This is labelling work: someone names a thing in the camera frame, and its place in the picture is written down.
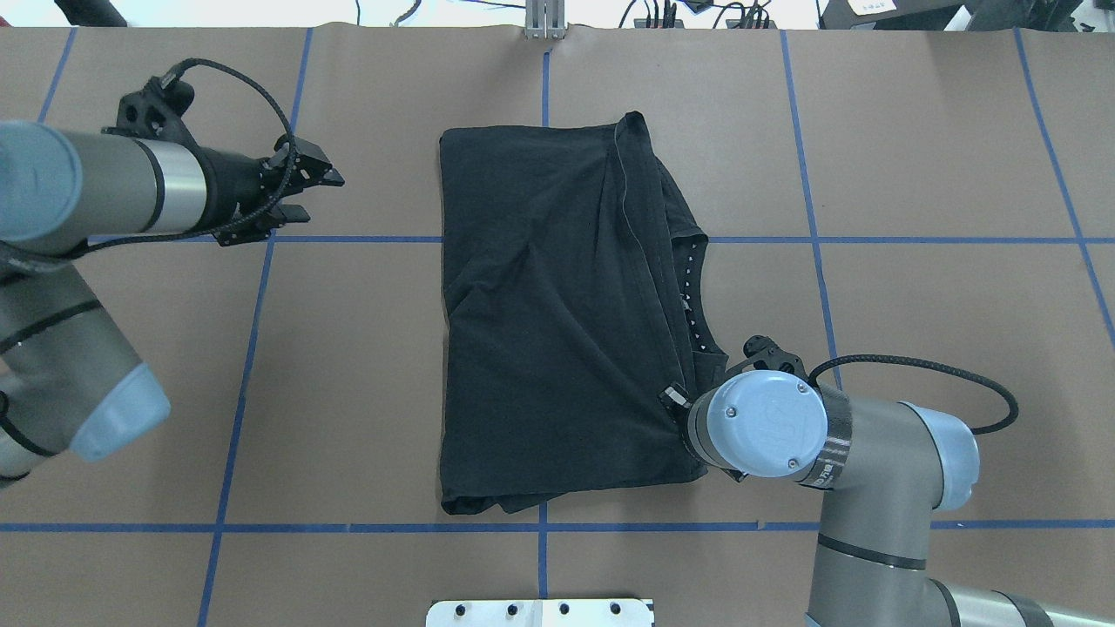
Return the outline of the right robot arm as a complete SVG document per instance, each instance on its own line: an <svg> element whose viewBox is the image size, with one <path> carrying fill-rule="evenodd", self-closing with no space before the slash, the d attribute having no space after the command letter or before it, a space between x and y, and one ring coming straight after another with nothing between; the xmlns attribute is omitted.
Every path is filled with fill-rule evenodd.
<svg viewBox="0 0 1115 627"><path fill-rule="evenodd" d="M956 416L769 370L700 396L673 385L660 398L710 467L820 489L808 626L1111 626L927 572L933 513L963 507L980 474L976 437Z"/></svg>

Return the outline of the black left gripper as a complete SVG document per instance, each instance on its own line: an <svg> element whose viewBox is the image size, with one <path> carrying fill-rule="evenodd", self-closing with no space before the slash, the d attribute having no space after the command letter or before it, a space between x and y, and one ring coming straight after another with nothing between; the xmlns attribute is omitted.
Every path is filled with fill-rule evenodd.
<svg viewBox="0 0 1115 627"><path fill-rule="evenodd" d="M294 196L319 186L346 185L346 179L324 151L310 139L294 138L291 144L287 136L282 136L277 139L274 149L271 158L249 158L215 148L202 149L207 189L202 226L204 230L219 226L219 231L213 233L219 245L263 241L272 229L306 225L311 221L300 204L274 204L265 212L260 211L279 191L289 162L294 166L281 196Z"/></svg>

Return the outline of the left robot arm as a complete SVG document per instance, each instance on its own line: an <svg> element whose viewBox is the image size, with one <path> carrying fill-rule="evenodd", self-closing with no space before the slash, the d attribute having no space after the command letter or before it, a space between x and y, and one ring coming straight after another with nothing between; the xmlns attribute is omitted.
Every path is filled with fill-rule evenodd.
<svg viewBox="0 0 1115 627"><path fill-rule="evenodd" d="M186 131L3 122L3 486L72 451L88 462L169 416L152 372L76 263L109 247L263 241L306 223L287 196L343 186L324 151L280 138L251 158Z"/></svg>

